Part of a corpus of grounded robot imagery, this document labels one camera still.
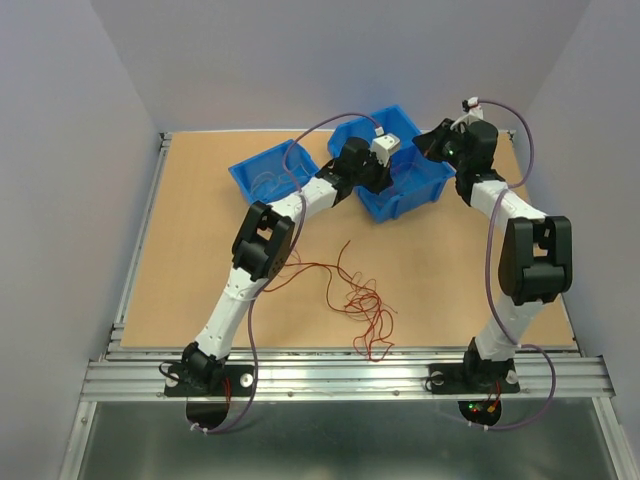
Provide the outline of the small blue plastic bin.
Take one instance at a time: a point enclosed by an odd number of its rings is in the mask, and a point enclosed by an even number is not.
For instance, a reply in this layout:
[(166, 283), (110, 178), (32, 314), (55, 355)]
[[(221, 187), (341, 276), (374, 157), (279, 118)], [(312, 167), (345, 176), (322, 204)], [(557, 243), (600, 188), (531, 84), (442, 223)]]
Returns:
[(286, 152), (289, 152), (286, 166), (301, 186), (319, 170), (307, 150), (292, 139), (236, 163), (229, 173), (248, 204), (275, 202), (296, 190), (283, 168)]

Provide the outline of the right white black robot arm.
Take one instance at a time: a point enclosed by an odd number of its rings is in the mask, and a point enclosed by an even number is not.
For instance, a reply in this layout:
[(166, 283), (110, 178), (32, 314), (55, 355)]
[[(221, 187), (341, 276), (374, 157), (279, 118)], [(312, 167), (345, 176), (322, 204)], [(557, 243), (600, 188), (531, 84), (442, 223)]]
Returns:
[(532, 207), (493, 167), (497, 128), (484, 121), (445, 119), (414, 137), (428, 160), (455, 171), (455, 188), (470, 207), (485, 214), (489, 229), (503, 232), (498, 264), (501, 296), (488, 300), (491, 317), (472, 338), (459, 363), (432, 364), (426, 387), (435, 394), (519, 389), (514, 356), (535, 316), (572, 283), (572, 230), (565, 216)]

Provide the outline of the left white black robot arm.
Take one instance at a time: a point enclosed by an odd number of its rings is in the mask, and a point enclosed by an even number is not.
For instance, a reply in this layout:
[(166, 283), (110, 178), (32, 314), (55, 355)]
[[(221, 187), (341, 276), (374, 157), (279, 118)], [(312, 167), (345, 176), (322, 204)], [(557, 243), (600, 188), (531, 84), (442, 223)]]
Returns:
[(293, 248), (294, 230), (306, 219), (336, 206), (356, 187), (378, 194), (392, 186), (391, 157), (400, 146), (396, 135), (381, 129), (371, 141), (350, 137), (336, 158), (293, 193), (272, 203), (251, 204), (232, 245), (224, 290), (208, 322), (183, 350), (180, 379), (202, 394), (221, 386), (239, 324), (250, 302), (284, 267)]

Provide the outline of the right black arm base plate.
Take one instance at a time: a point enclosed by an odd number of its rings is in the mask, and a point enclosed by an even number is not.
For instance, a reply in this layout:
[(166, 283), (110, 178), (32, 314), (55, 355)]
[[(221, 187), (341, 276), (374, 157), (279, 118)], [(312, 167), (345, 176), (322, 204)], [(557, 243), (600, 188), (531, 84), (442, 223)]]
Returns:
[(520, 392), (513, 363), (502, 362), (480, 367), (467, 367), (460, 362), (432, 363), (427, 366), (425, 388), (435, 395), (486, 395), (500, 391), (502, 394)]

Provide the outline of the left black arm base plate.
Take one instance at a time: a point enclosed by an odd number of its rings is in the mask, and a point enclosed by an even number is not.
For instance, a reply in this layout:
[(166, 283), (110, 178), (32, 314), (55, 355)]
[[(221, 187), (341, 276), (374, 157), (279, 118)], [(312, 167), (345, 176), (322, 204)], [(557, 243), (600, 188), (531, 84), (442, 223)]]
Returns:
[(177, 361), (162, 362), (158, 370), (165, 380), (164, 395), (169, 398), (247, 398), (256, 378), (250, 365), (223, 366), (209, 380), (191, 375)]

